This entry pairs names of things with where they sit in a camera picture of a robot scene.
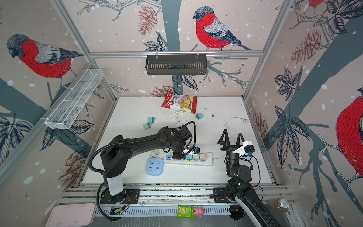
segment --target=white tabletop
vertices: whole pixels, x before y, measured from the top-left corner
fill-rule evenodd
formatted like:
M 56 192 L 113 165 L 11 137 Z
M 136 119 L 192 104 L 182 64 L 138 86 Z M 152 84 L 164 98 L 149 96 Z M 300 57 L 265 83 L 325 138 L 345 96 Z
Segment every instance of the white tabletop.
M 166 116 L 174 113 L 176 110 L 160 107 L 163 101 L 164 98 L 156 97 L 119 98 L 98 148 L 109 144 L 117 135 L 122 135 L 124 138 L 139 138 L 156 134 L 160 128 L 165 126 L 175 127 L 177 121 L 167 121 Z M 198 97 L 197 113 L 202 113 L 204 118 L 197 120 L 195 114 L 179 113 L 178 119 L 180 121 L 183 119 L 195 121 L 196 146 L 200 147 L 201 152 L 211 152 L 213 158 L 219 158 L 226 154 L 225 151 L 220 150 L 221 146 L 217 144 L 225 129 L 224 124 L 232 117 L 248 119 L 241 97 Z M 157 123 L 151 129 L 144 130 L 142 125 L 147 122 L 148 117 L 155 117 Z M 243 123 L 239 119 L 233 119 L 228 123 L 228 126 L 231 143 L 235 143 L 235 141 L 231 139 L 232 135 L 230 134 L 230 130 L 233 130 L 236 136 L 241 132 L 245 140 L 252 141 L 256 150 L 253 156 L 258 159 L 260 165 L 261 183 L 271 183 L 251 124 Z M 145 169 L 150 154 L 151 151 L 148 151 L 128 160 L 126 169 L 122 173 L 124 183 L 227 183 L 230 179 L 225 174 L 224 157 L 213 160 L 212 166 L 165 163 L 161 175 L 147 175 Z M 163 155 L 165 153 L 161 150 L 159 157 L 163 158 Z M 258 183 L 257 164 L 255 159 L 252 159 L 251 162 L 254 167 L 251 183 Z M 249 166 L 249 163 L 244 161 L 240 161 L 240 164 Z M 98 169 L 103 169 L 99 154 L 93 159 L 93 166 Z M 102 182 L 102 175 L 89 169 L 87 169 L 82 181 L 83 184 Z

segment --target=pink toy pig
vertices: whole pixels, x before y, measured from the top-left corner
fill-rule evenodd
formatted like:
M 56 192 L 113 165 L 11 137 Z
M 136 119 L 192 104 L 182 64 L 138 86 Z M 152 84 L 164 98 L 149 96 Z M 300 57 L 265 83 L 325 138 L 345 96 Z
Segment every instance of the pink toy pig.
M 201 206 L 194 208 L 194 215 L 197 215 L 201 218 L 204 213 L 204 209 Z

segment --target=red bird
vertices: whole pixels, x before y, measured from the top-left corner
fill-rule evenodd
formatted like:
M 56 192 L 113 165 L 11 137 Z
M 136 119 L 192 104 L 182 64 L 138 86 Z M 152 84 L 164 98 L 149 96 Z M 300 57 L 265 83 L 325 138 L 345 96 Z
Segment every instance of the red bird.
M 18 56 L 36 74 L 48 78 L 60 78 L 71 71 L 72 62 L 83 54 L 59 48 L 55 45 L 43 44 L 29 39 L 22 34 L 13 35 L 8 39 L 7 47 L 10 55 Z
M 363 88 L 358 89 L 363 95 Z M 356 174 L 347 180 L 341 173 L 336 173 L 341 176 L 348 185 L 345 190 L 350 191 L 350 183 L 356 179 L 363 178 L 363 96 L 359 96 L 343 110 L 337 119 L 337 138 L 338 146 L 332 146 L 325 142 L 325 146 L 329 146 L 339 150 L 346 158 L 346 160 L 353 166 Z
M 197 27 L 197 37 L 201 43 L 209 48 L 219 48 L 225 46 L 240 46 L 246 50 L 250 48 L 242 45 L 229 28 L 218 20 L 211 7 L 203 6 L 195 11 L 194 17 Z

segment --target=snack bag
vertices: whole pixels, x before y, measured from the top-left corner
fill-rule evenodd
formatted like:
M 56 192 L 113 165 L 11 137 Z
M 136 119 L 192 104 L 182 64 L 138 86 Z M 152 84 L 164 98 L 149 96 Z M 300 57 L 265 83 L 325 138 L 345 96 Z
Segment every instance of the snack bag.
M 190 218 L 194 219 L 194 212 L 193 212 L 193 206 L 192 207 L 184 207 L 178 205 L 178 213 L 177 218 Z
M 162 107 L 175 110 L 183 110 L 195 114 L 197 110 L 197 97 L 183 96 L 168 91 Z

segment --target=wall shelf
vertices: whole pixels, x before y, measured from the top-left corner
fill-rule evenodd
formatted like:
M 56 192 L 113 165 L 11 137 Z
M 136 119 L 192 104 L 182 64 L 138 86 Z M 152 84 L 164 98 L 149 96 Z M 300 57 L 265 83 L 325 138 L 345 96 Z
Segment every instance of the wall shelf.
M 101 81 L 103 73 L 100 69 L 83 71 L 81 79 L 57 106 L 45 124 L 52 129 L 69 129 L 81 112 L 83 106 Z

